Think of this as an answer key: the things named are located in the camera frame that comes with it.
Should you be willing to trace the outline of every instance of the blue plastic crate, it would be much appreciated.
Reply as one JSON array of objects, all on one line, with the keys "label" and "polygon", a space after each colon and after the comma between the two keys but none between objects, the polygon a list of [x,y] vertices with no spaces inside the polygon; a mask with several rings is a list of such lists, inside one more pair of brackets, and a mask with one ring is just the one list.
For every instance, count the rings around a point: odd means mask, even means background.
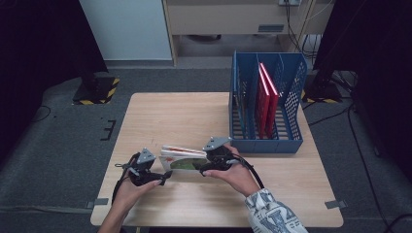
[{"label": "blue plastic crate", "polygon": [[[263,62],[279,92],[271,138],[259,139],[255,121],[258,64]],[[295,153],[303,142],[297,109],[307,76],[304,56],[295,52],[235,52],[229,96],[232,144],[246,153]]]}]

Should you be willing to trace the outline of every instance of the book cover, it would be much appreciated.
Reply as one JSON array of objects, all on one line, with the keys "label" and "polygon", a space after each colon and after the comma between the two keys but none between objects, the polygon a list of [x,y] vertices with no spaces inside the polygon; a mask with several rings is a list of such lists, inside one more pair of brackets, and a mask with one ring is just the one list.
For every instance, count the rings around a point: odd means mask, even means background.
[{"label": "book cover", "polygon": [[206,152],[164,145],[158,157],[166,172],[168,171],[198,171],[200,166],[208,162]]},{"label": "book cover", "polygon": [[239,116],[239,121],[240,121],[240,127],[242,130],[242,136],[244,139],[246,139],[246,97],[245,97],[245,93],[244,93],[244,86],[242,85],[242,82],[240,80],[240,76],[237,73],[236,74],[236,89],[237,89],[237,94],[235,95],[236,98],[236,106],[237,106],[237,115]]},{"label": "book cover", "polygon": [[264,130],[267,119],[267,112],[269,108],[270,94],[266,84],[266,78],[260,67],[258,68],[258,82],[257,82],[257,103],[255,108],[255,119],[257,122],[258,136],[264,138]]},{"label": "book cover", "polygon": [[260,62],[259,68],[261,69],[267,83],[268,91],[269,91],[269,107],[267,111],[267,118],[264,131],[266,132],[267,138],[272,139],[273,137],[273,128],[275,124],[275,116],[276,116],[276,109],[278,107],[278,100],[279,100],[279,93],[276,89],[275,83],[270,77],[269,73],[267,72],[266,67],[263,63]]}]

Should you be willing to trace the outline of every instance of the person's right hand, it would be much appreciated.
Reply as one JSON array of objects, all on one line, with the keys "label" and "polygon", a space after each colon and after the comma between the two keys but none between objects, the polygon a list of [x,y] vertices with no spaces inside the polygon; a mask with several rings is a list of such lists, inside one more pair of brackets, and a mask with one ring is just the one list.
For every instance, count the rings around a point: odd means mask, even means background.
[{"label": "person's right hand", "polygon": [[[235,156],[239,155],[239,151],[236,148],[230,145],[224,146],[235,154]],[[207,170],[203,172],[203,176],[221,179],[229,183],[236,191],[242,193],[245,197],[260,190],[249,169],[240,163],[233,164],[227,171]]]}]

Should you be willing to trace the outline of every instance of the wall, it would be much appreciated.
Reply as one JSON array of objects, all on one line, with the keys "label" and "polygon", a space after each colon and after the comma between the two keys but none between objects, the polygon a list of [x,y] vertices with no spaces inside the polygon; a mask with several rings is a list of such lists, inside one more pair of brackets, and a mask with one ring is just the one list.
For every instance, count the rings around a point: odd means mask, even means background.
[{"label": "wall", "polygon": [[105,60],[172,60],[161,0],[80,0]]}]

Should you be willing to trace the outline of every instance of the patterned sleeve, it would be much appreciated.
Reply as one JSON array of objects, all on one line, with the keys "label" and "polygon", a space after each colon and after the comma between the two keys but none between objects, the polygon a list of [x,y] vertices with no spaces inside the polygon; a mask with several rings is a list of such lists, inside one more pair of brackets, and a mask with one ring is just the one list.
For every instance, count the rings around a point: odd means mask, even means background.
[{"label": "patterned sleeve", "polygon": [[307,230],[282,202],[264,188],[246,198],[249,209],[249,223],[255,233],[307,233]]}]

